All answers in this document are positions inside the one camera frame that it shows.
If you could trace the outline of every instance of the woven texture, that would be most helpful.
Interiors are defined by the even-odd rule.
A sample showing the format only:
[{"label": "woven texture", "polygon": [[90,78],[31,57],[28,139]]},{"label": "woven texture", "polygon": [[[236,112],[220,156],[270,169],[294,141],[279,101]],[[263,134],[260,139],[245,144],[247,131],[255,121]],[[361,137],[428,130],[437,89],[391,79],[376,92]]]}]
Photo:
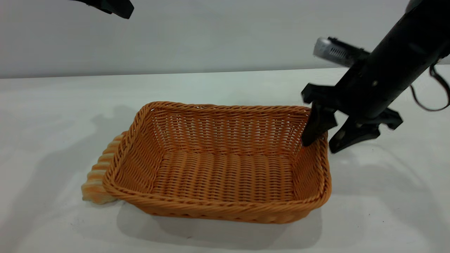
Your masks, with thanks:
[{"label": "woven texture", "polygon": [[150,103],[121,140],[103,186],[153,215],[296,221],[331,194],[327,135],[301,145],[309,111]]}]

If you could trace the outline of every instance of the orange wicker basket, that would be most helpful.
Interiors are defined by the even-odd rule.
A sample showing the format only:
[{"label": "orange wicker basket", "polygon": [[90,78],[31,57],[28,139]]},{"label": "orange wicker basket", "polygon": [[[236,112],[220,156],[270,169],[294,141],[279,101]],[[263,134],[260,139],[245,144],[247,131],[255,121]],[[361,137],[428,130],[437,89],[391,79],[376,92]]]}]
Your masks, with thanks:
[{"label": "orange wicker basket", "polygon": [[121,140],[103,186],[153,215],[299,220],[331,194],[327,135],[301,145],[309,111],[150,103]]}]

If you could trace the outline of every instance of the rectangular basket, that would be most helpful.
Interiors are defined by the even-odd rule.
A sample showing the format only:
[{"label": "rectangular basket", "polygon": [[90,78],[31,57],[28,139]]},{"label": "rectangular basket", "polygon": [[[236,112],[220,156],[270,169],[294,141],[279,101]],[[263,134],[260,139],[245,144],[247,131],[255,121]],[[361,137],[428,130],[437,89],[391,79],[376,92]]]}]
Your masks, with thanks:
[{"label": "rectangular basket", "polygon": [[299,220],[331,194],[327,135],[301,145],[309,111],[147,104],[121,140],[103,186],[153,215]]}]

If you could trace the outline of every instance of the basket rim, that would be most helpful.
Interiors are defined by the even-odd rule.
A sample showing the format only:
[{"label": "basket rim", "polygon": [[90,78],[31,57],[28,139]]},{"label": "basket rim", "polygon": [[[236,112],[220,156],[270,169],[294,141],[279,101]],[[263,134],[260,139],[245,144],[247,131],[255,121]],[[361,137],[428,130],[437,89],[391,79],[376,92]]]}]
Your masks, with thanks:
[{"label": "basket rim", "polygon": [[109,169],[105,172],[103,177],[103,187],[112,196],[123,199],[125,201],[139,203],[145,201],[145,205],[154,204],[159,208],[183,209],[183,210],[205,210],[214,209],[215,207],[220,207],[221,212],[229,208],[231,212],[286,212],[287,210],[291,212],[301,212],[305,210],[312,210],[322,206],[331,195],[331,175],[329,171],[328,163],[328,143],[327,143],[327,133],[324,133],[321,138],[316,140],[311,146],[316,148],[317,164],[315,165],[315,170],[321,173],[323,180],[320,182],[320,187],[317,189],[317,194],[314,197],[302,200],[290,200],[290,201],[269,201],[269,202],[230,202],[230,201],[213,201],[213,200],[202,200],[193,198],[181,198],[181,197],[169,197],[160,194],[152,193],[141,193],[138,191],[133,191],[128,188],[118,186],[115,183],[116,176],[118,174],[118,169],[122,164],[122,160],[127,156],[128,152],[131,150],[133,143],[137,137],[135,133],[139,132],[142,124],[139,124],[141,120],[145,118],[148,112],[156,108],[167,108],[167,109],[177,109],[180,111],[191,111],[191,112],[206,112],[214,110],[214,112],[223,112],[223,110],[236,111],[242,113],[245,110],[276,110],[277,112],[292,112],[296,111],[298,113],[309,113],[310,108],[304,106],[226,106],[226,105],[214,105],[214,104],[183,104],[176,102],[151,102],[146,104],[139,110],[136,117],[130,126],[128,132],[126,132],[124,138],[121,140],[114,157],[112,159]]}]

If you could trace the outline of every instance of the basket bottom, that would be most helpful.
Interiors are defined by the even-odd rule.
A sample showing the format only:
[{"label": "basket bottom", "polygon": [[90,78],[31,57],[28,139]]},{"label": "basket bottom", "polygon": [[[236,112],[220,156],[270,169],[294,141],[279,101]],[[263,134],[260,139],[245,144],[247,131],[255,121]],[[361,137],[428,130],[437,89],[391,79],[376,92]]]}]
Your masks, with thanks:
[{"label": "basket bottom", "polygon": [[292,165],[281,155],[167,153],[152,194],[229,202],[294,200]]},{"label": "basket bottom", "polygon": [[296,215],[286,215],[286,216],[263,216],[263,217],[246,217],[246,216],[218,216],[211,217],[207,215],[200,216],[191,216],[189,214],[175,214],[175,213],[160,213],[160,212],[144,212],[155,215],[155,216],[163,216],[163,217],[177,217],[177,218],[190,218],[190,219],[207,219],[207,220],[223,220],[223,221],[238,221],[238,222],[249,222],[249,223],[265,223],[265,224],[285,224],[292,223],[294,221],[298,221],[300,219],[308,216],[310,211],[304,211],[302,213]]}]

